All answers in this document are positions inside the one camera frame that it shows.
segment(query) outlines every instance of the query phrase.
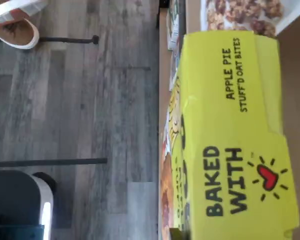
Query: food package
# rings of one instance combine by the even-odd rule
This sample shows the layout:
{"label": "food package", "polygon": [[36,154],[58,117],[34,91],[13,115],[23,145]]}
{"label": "food package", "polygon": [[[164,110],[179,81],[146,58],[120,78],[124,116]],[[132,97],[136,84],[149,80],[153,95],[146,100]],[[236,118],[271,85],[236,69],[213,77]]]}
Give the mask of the food package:
{"label": "food package", "polygon": [[177,47],[179,39],[179,8],[178,0],[170,0],[168,14],[166,15],[167,44],[169,50]]}
{"label": "food package", "polygon": [[277,41],[251,31],[186,35],[166,128],[163,240],[175,228],[192,240],[292,239],[299,213]]}
{"label": "food package", "polygon": [[274,38],[289,0],[202,0],[202,30],[249,30]]}
{"label": "food package", "polygon": [[169,91],[174,87],[177,71],[180,62],[180,49],[179,49],[179,39],[177,40],[176,47],[173,49],[170,60],[170,80],[169,80]]}

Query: gray wood floor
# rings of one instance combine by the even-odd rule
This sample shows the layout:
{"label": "gray wood floor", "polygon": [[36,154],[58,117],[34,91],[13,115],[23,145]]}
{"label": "gray wood floor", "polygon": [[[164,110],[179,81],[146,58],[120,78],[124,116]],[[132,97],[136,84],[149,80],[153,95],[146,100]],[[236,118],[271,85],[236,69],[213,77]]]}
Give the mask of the gray wood floor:
{"label": "gray wood floor", "polygon": [[158,238],[157,0],[50,0],[41,36],[93,44],[0,43],[0,161],[107,157],[23,167],[57,182],[53,240]]}

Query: white sneaker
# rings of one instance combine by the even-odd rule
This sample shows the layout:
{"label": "white sneaker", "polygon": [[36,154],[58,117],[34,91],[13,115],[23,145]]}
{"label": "white sneaker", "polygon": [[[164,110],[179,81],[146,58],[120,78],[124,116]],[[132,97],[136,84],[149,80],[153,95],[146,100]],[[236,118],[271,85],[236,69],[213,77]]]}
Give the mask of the white sneaker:
{"label": "white sneaker", "polygon": [[47,4],[48,0],[0,0],[0,26],[29,18]]}

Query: cardboard box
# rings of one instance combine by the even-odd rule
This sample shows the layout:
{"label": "cardboard box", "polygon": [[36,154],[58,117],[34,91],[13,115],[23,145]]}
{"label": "cardboard box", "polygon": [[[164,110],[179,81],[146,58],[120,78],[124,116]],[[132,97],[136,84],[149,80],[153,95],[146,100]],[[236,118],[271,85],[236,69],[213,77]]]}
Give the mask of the cardboard box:
{"label": "cardboard box", "polygon": [[162,238],[291,239],[299,225],[282,133],[277,42],[249,31],[188,34],[161,157]]}
{"label": "cardboard box", "polygon": [[300,16],[300,0],[185,0],[186,32],[248,30],[277,36]]}
{"label": "cardboard box", "polygon": [[185,0],[186,33],[201,31],[200,24],[201,0]]}

